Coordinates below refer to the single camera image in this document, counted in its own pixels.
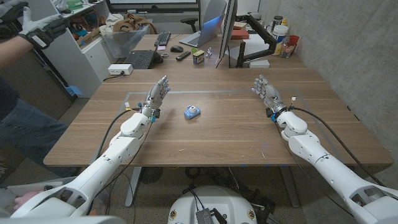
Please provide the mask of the gloved hand with black tracker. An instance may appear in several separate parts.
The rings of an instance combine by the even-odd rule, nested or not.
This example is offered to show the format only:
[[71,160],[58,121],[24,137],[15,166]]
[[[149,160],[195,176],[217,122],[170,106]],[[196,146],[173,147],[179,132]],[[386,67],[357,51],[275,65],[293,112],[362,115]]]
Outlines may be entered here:
[[25,6],[23,8],[22,30],[18,33],[18,36],[27,40],[34,47],[46,49],[57,37],[66,32],[69,25],[69,20],[60,14],[33,21],[30,8]]

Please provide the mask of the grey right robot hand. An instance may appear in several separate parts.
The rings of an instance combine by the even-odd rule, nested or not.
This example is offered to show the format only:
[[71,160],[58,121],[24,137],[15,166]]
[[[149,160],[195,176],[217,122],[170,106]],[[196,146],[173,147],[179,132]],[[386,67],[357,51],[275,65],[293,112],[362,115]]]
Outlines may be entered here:
[[287,107],[283,104],[279,92],[267,81],[263,74],[260,74],[254,81],[252,91],[263,100],[266,106],[267,117],[277,118]]

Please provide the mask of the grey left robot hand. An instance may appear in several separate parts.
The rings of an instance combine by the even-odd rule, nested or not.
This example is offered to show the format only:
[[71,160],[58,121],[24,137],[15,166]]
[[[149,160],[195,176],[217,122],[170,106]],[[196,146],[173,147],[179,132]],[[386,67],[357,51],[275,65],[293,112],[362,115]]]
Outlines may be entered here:
[[147,92],[141,113],[148,118],[152,117],[154,111],[158,110],[162,105],[162,100],[169,91],[169,81],[167,76],[164,76],[158,82],[154,83],[152,88]]

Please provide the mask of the gloved person hand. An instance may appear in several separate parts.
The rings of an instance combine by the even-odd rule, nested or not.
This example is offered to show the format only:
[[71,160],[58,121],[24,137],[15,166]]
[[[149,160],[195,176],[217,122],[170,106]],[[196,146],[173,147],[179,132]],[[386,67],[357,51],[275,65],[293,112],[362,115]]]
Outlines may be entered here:
[[23,0],[1,1],[1,23],[13,22],[23,15],[24,7],[29,3]]

